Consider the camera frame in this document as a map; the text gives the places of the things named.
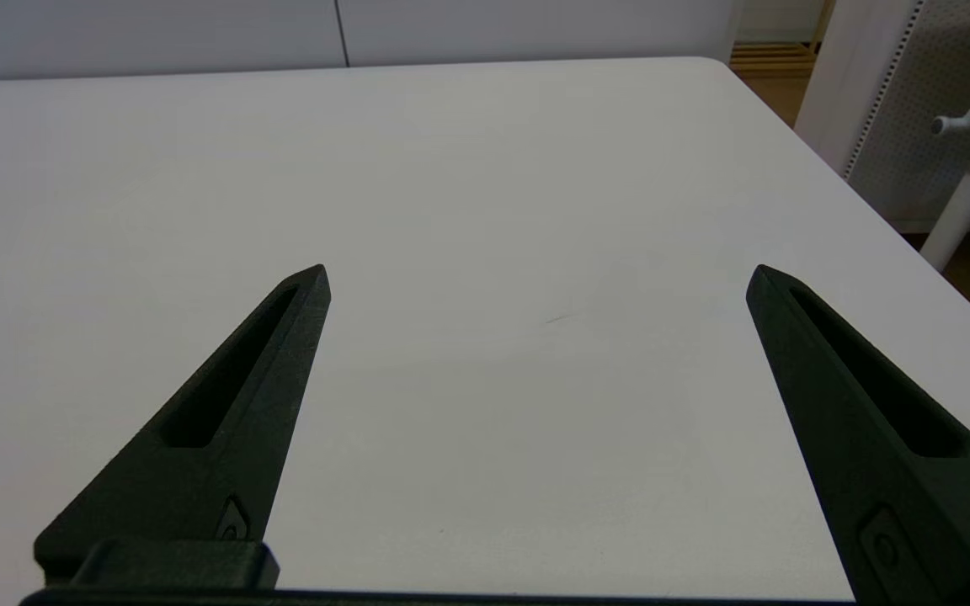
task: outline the white table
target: white table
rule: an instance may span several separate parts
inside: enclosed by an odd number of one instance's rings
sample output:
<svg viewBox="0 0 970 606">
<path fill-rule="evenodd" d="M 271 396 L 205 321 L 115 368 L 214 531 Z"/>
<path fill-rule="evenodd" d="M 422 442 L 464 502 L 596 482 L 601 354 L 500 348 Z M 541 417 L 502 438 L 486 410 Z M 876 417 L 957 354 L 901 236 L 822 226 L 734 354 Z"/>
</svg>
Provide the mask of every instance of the white table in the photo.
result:
<svg viewBox="0 0 970 606">
<path fill-rule="evenodd" d="M 0 83 L 0 603 L 317 262 L 282 587 L 849 598 L 758 263 L 970 426 L 970 305 L 716 62 Z"/>
</svg>

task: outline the perforated panel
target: perforated panel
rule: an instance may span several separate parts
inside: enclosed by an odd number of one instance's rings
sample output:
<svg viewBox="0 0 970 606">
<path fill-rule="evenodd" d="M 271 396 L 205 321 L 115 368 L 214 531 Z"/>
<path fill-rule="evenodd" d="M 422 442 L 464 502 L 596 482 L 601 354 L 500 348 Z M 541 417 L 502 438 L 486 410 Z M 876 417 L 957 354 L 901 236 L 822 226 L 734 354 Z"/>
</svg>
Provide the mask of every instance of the perforated panel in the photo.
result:
<svg viewBox="0 0 970 606">
<path fill-rule="evenodd" d="M 936 115 L 970 108 L 970 0 L 916 8 L 846 172 L 851 187 L 905 231 L 932 226 L 970 163 L 970 131 L 930 133 Z"/>
</svg>

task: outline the white wall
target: white wall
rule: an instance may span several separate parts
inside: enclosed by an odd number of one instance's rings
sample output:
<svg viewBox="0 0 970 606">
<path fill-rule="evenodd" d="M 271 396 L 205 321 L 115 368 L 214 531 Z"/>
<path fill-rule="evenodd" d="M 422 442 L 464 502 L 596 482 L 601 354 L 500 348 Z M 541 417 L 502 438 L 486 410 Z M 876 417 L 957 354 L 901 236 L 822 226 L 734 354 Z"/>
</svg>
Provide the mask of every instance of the white wall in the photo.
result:
<svg viewBox="0 0 970 606">
<path fill-rule="evenodd" d="M 739 0 L 339 0 L 351 66 L 701 55 L 727 61 Z"/>
<path fill-rule="evenodd" d="M 0 0 L 0 79 L 343 65 L 334 0 Z"/>
<path fill-rule="evenodd" d="M 746 0 L 739 42 L 809 42 L 823 0 Z"/>
</svg>

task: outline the pegboard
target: pegboard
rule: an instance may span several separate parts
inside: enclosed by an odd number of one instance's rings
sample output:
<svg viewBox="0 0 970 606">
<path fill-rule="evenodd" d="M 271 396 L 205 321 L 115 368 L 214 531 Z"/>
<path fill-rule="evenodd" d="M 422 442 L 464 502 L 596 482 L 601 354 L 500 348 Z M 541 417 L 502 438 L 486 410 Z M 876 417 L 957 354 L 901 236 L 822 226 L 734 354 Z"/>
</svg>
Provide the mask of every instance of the pegboard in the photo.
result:
<svg viewBox="0 0 970 606">
<path fill-rule="evenodd" d="M 919 0 L 845 169 L 902 231 L 928 231 L 970 164 L 970 131 L 935 138 L 936 115 L 970 108 L 970 0 Z"/>
</svg>

